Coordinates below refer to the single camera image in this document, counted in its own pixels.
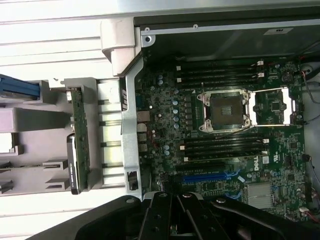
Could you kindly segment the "blue expansion slot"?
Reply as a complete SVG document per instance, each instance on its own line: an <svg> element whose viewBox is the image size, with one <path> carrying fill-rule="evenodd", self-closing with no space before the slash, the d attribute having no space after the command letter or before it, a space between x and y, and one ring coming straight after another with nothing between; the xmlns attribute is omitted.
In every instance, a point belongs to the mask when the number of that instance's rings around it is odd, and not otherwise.
<svg viewBox="0 0 320 240"><path fill-rule="evenodd" d="M197 175L185 175L182 177L184 183L197 183L205 181L224 181L231 179L233 175L225 172L221 173L208 173L208 174L197 174Z"/></svg>

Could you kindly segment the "black RAM slot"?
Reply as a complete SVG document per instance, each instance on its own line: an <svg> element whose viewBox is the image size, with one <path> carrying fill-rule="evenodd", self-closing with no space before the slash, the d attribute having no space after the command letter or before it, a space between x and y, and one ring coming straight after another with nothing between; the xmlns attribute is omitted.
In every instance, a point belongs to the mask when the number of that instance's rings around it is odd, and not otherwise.
<svg viewBox="0 0 320 240"><path fill-rule="evenodd" d="M228 72L228 71L253 71L256 70L252 66L217 66L217 67L182 67L177 66L178 72Z"/></svg>
<svg viewBox="0 0 320 240"><path fill-rule="evenodd" d="M217 149L245 149L245 148L264 148L266 145L260 143L244 143L244 144L223 144L223 145L196 145L188 146L181 145L179 147L180 151L197 151L202 149L217 150Z"/></svg>
<svg viewBox="0 0 320 240"><path fill-rule="evenodd" d="M227 83L227 84L243 84L243 83L252 83L257 81L257 78L253 77L218 77L218 78L177 78L176 83L178 84L196 84L196 83Z"/></svg>
<svg viewBox="0 0 320 240"><path fill-rule="evenodd" d="M263 72L216 72L181 74L181 78L217 78L217 77L253 77L261 76Z"/></svg>
<svg viewBox="0 0 320 240"><path fill-rule="evenodd" d="M230 159L241 159L241 158L253 158L256 155L249 155L249 156L229 156L229 157L188 157L184 156L184 162L201 162L201 161L215 161L215 160L230 160Z"/></svg>
<svg viewBox="0 0 320 240"><path fill-rule="evenodd" d="M190 139L185 141L185 145L206 144L206 143L222 143L222 142L269 142L267 137L234 137L234 138L220 138L220 139Z"/></svg>
<svg viewBox="0 0 320 240"><path fill-rule="evenodd" d="M200 151L185 151L184 155L189 158L199 158L202 156L212 156L213 158L224 158L229 156L251 156L264 155L267 150L259 149L231 149L231 150L200 150Z"/></svg>
<svg viewBox="0 0 320 240"><path fill-rule="evenodd" d="M263 66L265 63L263 60L222 60L222 61L192 61L183 62L178 65L181 68L191 67L220 67L220 66Z"/></svg>

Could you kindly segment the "silver finned chipset heatsink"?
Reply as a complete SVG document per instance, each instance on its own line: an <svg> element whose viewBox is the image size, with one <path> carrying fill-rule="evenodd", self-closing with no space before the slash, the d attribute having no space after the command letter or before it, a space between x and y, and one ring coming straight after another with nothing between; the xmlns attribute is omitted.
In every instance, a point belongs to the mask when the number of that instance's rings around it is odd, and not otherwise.
<svg viewBox="0 0 320 240"><path fill-rule="evenodd" d="M273 207L272 187L268 182L247 185L247 204L257 209Z"/></svg>

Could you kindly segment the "black open PC case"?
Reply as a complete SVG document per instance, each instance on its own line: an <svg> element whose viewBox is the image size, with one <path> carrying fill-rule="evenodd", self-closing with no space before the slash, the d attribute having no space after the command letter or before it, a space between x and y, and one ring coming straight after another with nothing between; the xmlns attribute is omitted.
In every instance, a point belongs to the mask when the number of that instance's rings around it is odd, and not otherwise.
<svg viewBox="0 0 320 240"><path fill-rule="evenodd" d="M122 16L101 23L102 52L120 81L121 155L129 194L144 197L135 79L147 64L298 61L302 74L305 221L320 228L320 0Z"/></svg>

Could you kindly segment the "green motherboard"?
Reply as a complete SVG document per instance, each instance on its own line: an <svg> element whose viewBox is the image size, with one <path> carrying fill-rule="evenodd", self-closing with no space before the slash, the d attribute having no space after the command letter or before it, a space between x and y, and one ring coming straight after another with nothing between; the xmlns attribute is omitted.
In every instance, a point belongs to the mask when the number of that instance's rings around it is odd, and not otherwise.
<svg viewBox="0 0 320 240"><path fill-rule="evenodd" d="M137 146L142 178L142 191L164 191L171 194L194 192L205 200L225 196L248 204L249 184L270 183L273 207L265 210L291 221L305 221L308 217L304 117L302 85L303 77L297 60L276 59L228 59L263 60L264 65L252 66L256 70L221 72L180 72L176 67L186 61L163 64L147 64L142 74L135 78L135 104L137 113ZM192 73L260 73L255 82L232 83L176 83L181 74ZM282 82L282 74L291 72L294 81ZM288 87L295 100L296 113L293 124L288 126L251 126L235 132L205 133L198 130L194 113L197 94L206 91L244 89L251 92ZM199 139L229 139L267 137L269 141L213 142L185 145L185 141ZM266 147L217 150L267 150L267 156L184 162L185 150L180 146L210 146L235 144L263 144ZM220 181L183 182L183 176L226 173L231 179Z"/></svg>

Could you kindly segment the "CPU socket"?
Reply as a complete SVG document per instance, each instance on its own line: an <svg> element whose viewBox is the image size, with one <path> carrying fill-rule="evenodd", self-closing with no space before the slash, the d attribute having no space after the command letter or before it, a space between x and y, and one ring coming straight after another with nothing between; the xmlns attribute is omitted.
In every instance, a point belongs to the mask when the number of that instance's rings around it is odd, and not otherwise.
<svg viewBox="0 0 320 240"><path fill-rule="evenodd" d="M197 94L194 114L198 130L212 134L250 128L250 98L246 89L208 90Z"/></svg>

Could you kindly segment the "grey plastic parts rack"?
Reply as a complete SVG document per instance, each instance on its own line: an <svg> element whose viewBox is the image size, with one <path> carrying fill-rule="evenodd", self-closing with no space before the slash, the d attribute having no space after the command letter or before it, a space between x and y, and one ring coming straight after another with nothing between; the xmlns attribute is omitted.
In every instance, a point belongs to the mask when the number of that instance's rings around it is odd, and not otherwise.
<svg viewBox="0 0 320 240"><path fill-rule="evenodd" d="M88 189L102 186L98 83L94 78L27 81L39 84L36 100L0 97L0 133L12 134L12 149L0 153L0 196L70 191L67 136L72 105L67 90L80 88L87 121Z"/></svg>

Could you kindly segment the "metal socket cover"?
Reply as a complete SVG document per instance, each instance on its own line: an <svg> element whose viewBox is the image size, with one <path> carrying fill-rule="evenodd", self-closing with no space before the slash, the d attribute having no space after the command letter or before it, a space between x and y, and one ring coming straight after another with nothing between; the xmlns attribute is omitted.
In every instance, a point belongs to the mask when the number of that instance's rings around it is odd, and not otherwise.
<svg viewBox="0 0 320 240"><path fill-rule="evenodd" d="M255 127L282 127L293 124L296 101L288 87L252 91L249 93L248 114Z"/></svg>

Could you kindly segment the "round coin cell battery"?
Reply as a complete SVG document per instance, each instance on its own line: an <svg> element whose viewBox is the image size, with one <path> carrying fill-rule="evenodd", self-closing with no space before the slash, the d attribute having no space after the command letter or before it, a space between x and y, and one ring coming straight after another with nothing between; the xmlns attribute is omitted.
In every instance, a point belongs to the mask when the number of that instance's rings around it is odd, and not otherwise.
<svg viewBox="0 0 320 240"><path fill-rule="evenodd" d="M283 83L291 83L294 81L294 75L291 72L284 72L281 76L281 80Z"/></svg>

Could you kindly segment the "blue disk caddy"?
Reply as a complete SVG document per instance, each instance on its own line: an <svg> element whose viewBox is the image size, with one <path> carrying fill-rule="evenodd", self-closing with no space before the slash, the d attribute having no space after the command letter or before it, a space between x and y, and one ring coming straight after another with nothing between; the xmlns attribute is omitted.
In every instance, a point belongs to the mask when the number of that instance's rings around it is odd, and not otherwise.
<svg viewBox="0 0 320 240"><path fill-rule="evenodd" d="M40 93L41 88L38 83L30 83L0 74L0 97L37 100Z"/></svg>

